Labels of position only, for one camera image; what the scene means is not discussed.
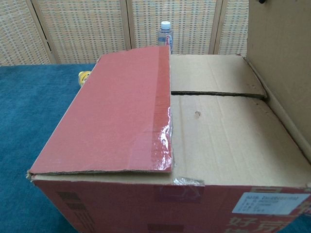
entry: wicker screen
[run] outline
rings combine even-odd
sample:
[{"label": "wicker screen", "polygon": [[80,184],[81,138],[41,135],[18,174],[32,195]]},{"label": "wicker screen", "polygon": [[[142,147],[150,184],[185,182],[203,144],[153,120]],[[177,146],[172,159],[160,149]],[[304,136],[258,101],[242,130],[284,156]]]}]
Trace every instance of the wicker screen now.
[{"label": "wicker screen", "polygon": [[248,0],[229,0],[218,54],[246,55]]},{"label": "wicker screen", "polygon": [[50,63],[25,0],[1,0],[0,66]]},{"label": "wicker screen", "polygon": [[216,0],[128,0],[132,47],[157,45],[161,21],[170,21],[176,54],[207,54]]},{"label": "wicker screen", "polygon": [[34,0],[34,4],[57,62],[93,63],[104,53],[126,49],[121,0]]}]

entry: teal carpet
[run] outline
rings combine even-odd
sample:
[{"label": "teal carpet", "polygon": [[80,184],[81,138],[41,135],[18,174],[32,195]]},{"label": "teal carpet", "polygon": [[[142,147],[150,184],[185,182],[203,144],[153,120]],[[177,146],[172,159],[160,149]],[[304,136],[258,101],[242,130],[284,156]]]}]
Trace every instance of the teal carpet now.
[{"label": "teal carpet", "polygon": [[[76,232],[25,175],[78,92],[78,73],[93,67],[0,67],[0,233]],[[311,218],[281,232],[311,233]]]}]

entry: yellow toy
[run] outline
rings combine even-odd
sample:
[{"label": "yellow toy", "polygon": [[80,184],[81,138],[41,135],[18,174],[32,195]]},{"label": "yellow toy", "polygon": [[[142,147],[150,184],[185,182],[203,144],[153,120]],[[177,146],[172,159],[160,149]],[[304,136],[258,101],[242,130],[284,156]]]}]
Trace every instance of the yellow toy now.
[{"label": "yellow toy", "polygon": [[83,86],[83,84],[86,82],[88,76],[90,75],[91,71],[81,71],[79,73],[79,85]]}]

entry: plastic bottle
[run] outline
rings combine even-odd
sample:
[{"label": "plastic bottle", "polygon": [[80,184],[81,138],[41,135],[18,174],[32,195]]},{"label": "plastic bottle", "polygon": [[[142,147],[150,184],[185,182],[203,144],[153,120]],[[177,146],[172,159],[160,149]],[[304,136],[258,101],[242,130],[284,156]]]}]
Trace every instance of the plastic bottle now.
[{"label": "plastic bottle", "polygon": [[173,53],[173,30],[169,21],[161,22],[161,28],[157,36],[158,45],[169,45]]}]

